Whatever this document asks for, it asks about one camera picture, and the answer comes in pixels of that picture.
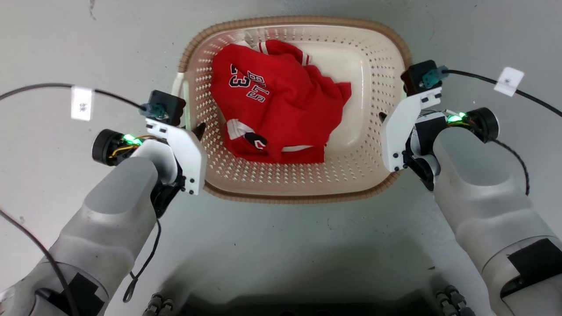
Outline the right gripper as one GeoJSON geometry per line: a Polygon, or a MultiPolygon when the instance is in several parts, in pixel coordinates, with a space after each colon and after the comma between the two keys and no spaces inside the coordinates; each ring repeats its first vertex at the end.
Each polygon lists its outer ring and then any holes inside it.
{"type": "MultiPolygon", "coordinates": [[[[387,116],[385,112],[378,113],[381,124],[385,122],[387,116]]],[[[441,166],[433,152],[433,145],[438,134],[445,128],[447,128],[445,115],[420,116],[403,151],[403,167],[411,169],[430,192],[434,191],[434,184],[441,172],[441,166]]]]}

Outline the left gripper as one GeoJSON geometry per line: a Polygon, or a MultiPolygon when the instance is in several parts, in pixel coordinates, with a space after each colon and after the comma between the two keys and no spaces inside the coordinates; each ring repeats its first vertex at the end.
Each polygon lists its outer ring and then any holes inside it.
{"type": "MultiPolygon", "coordinates": [[[[202,140],[205,129],[205,122],[193,129],[198,141],[202,140]]],[[[185,190],[185,176],[179,162],[171,147],[158,140],[145,140],[132,157],[147,158],[157,170],[158,180],[150,194],[150,200],[156,217],[161,218],[177,193],[185,190]]]]}

